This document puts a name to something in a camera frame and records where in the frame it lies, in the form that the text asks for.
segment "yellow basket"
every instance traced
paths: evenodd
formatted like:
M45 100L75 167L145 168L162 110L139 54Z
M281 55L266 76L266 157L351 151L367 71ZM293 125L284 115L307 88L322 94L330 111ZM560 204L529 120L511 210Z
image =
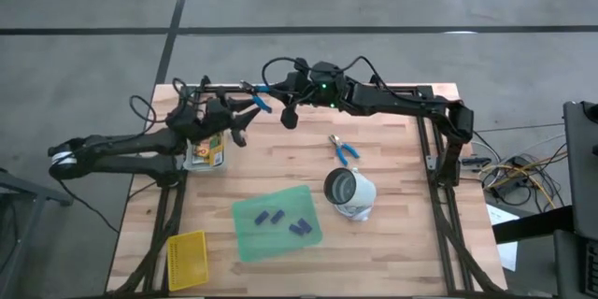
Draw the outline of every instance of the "yellow basket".
M206 236L203 231L171 236L167 244L170 291L207 282Z

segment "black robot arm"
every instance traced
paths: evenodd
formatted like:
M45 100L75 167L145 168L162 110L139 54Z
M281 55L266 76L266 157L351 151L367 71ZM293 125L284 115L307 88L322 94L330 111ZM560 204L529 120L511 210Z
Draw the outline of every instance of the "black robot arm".
M59 180L81 178L92 172L145 174L156 180L159 187L179 183L176 155L183 154L187 140L196 144L219 132L231 129L234 142L246 146L241 135L260 111L254 108L240 112L253 104L253 100L226 98L224 92L205 102L202 118L197 117L195 107L186 95L179 99L177 107L166 116L167 128L152 134L140 135L90 135L73 138L48 149L52 158L50 175ZM125 156L156 152L151 157Z
M296 127L295 108L303 104L337 108L352 116L391 113L428 118L447 138L447 147L437 158L434 180L440 186L459 185L459 155L463 144L472 139L474 126L474 112L462 101L394 93L377 74L370 84L362 84L345 76L344 69L325 62L309 67L305 60L296 59L294 68L285 81L268 88L285 106L280 117L285 127Z

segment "concrete floor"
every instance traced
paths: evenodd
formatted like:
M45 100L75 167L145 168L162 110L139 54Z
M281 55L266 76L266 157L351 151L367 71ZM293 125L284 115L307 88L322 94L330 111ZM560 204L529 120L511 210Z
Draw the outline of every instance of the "concrete floor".
M0 29L167 27L175 2L0 0ZM575 25L597 19L595 0L187 0L180 26ZM262 64L276 56L346 64L363 54L388 82L457 82L476 112L476 129L488 130L560 122L563 102L596 101L597 37L180 36L166 81L195 82L203 75L217 82L259 81ZM0 166L57 188L47 175L47 147L73 136L140 131L143 122L127 100L131 94L151 97L164 41L165 36L0 36ZM288 64L273 66L271 80L288 71ZM366 80L370 73L357 65L349 74ZM508 155L561 133L562 126L554 126L483 135ZM563 141L531 154L548 156ZM570 202L566 162L548 171ZM96 174L67 184L118 225L130 180ZM534 208L532 202L523 207ZM117 237L94 214L79 204L50 205L36 238L22 272L20 298L102 292ZM527 265L524 257L519 263ZM82 265L89 265L85 272Z

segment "green plastic tray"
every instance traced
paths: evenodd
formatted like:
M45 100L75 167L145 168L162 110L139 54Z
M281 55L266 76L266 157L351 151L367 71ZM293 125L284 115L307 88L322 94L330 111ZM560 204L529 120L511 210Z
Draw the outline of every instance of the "green plastic tray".
M279 209L285 216L276 224L270 219ZM267 211L270 216L260 225L255 219ZM292 223L304 219L312 227L303 236L289 231ZM307 186L292 187L280 192L233 203L239 256L243 262L257 262L321 242L322 233L316 208Z

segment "pliers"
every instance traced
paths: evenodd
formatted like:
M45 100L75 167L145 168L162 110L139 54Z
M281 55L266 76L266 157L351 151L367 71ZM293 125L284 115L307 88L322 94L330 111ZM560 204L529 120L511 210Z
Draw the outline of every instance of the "pliers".
M345 158L345 154L343 154L343 149L347 150L351 155L357 159L359 159L359 153L355 150L351 145L345 144L340 141L340 138L336 135L328 136L328 139L336 146L336 155L338 155L338 159L340 162L343 163L344 166L349 164L347 158Z
M272 113L272 108L269 107L266 103L264 103L262 98L260 98L260 96L258 95L258 93L269 93L270 91L268 90L267 87L265 87L263 85L253 86L253 85L247 83L245 80L241 80L241 84L239 84L239 88L241 88L241 90L245 91L245 93L248 93L251 95L251 97L253 98L253 103L255 103L255 105L257 105L259 108L261 108L262 110L264 110L268 113Z

